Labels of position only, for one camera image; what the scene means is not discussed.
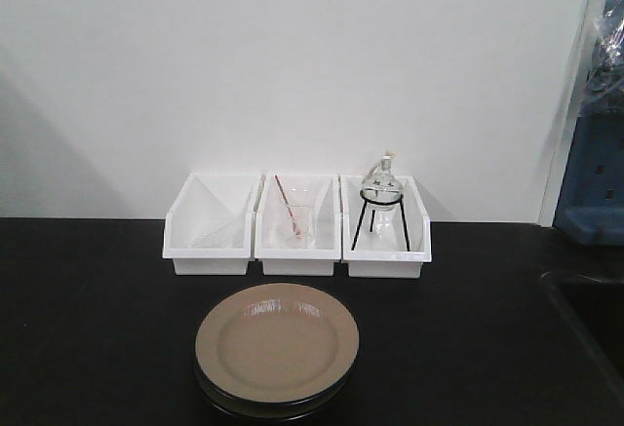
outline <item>tan plate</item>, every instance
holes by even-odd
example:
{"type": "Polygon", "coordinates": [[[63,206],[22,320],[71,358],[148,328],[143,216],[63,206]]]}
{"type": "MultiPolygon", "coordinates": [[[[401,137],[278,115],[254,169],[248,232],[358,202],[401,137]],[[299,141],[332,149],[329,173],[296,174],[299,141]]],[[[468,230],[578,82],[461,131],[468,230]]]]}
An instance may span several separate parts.
{"type": "Polygon", "coordinates": [[[248,288],[221,301],[195,340],[202,372],[253,402],[296,402],[325,391],[351,368],[358,327],[339,301],[304,285],[248,288]]]}

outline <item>white storage tray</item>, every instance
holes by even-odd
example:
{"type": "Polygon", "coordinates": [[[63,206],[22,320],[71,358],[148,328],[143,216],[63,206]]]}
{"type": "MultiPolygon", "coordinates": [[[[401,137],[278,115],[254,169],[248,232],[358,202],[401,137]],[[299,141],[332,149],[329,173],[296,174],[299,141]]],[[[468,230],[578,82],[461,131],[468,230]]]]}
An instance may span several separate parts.
{"type": "Polygon", "coordinates": [[[255,221],[254,256],[265,275],[333,275],[340,260],[340,198],[337,175],[278,174],[289,203],[309,207],[312,239],[297,247],[283,231],[292,225],[275,179],[266,175],[255,221]]]}
{"type": "Polygon", "coordinates": [[[244,275],[261,176],[191,173],[165,220],[163,257],[179,275],[244,275]]]}
{"type": "Polygon", "coordinates": [[[355,250],[353,238],[364,200],[360,197],[362,177],[342,175],[342,258],[349,264],[351,277],[418,278],[423,262],[431,261],[429,215],[424,208],[416,183],[411,176],[397,176],[404,185],[404,207],[409,234],[407,251],[400,206],[389,212],[377,212],[371,228],[368,205],[355,250]]]}

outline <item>black countertop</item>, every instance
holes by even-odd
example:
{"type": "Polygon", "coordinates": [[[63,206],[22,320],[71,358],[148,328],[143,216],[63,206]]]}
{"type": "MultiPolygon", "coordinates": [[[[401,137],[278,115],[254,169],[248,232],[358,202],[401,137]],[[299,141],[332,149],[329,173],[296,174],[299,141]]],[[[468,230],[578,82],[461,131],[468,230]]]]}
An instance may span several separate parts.
{"type": "Polygon", "coordinates": [[[194,337],[226,295],[301,282],[342,300],[361,348],[301,425],[624,424],[624,406],[538,284],[610,274],[622,250],[525,224],[434,223],[419,280],[176,276],[157,220],[0,220],[0,424],[250,424],[208,405],[194,337]]]}

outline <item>black metal stand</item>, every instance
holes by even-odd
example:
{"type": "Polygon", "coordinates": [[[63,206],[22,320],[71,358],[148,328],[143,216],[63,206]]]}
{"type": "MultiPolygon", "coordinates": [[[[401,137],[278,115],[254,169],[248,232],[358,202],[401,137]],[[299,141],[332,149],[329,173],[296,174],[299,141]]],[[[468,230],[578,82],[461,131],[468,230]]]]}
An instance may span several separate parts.
{"type": "MultiPolygon", "coordinates": [[[[364,213],[367,210],[368,204],[381,205],[381,206],[399,204],[399,206],[401,207],[401,220],[403,221],[403,234],[406,237],[406,248],[408,249],[408,252],[409,252],[410,251],[410,237],[408,236],[408,224],[406,223],[406,212],[405,212],[405,209],[403,208],[403,195],[401,195],[401,197],[399,197],[394,202],[388,202],[388,203],[376,202],[375,200],[367,199],[364,197],[364,194],[362,193],[362,191],[360,191],[360,197],[362,197],[362,200],[364,200],[364,204],[362,205],[362,211],[360,212],[360,219],[358,220],[358,227],[355,230],[355,237],[353,238],[353,245],[351,246],[351,251],[355,250],[355,245],[358,242],[358,236],[360,235],[360,228],[362,227],[362,220],[364,219],[364,213]]],[[[369,228],[370,233],[372,232],[372,224],[374,223],[374,213],[375,213],[375,210],[372,211],[372,216],[370,217],[370,228],[369,228]]]]}

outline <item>plastic bag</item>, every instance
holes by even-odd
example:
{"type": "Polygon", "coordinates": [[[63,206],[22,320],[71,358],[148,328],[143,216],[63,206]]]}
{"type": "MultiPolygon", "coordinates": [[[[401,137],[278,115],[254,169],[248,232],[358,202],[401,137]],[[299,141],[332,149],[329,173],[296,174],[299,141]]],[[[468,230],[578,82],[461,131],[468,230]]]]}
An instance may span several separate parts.
{"type": "Polygon", "coordinates": [[[592,56],[581,116],[624,115],[624,0],[606,0],[596,20],[598,44],[592,56]]]}

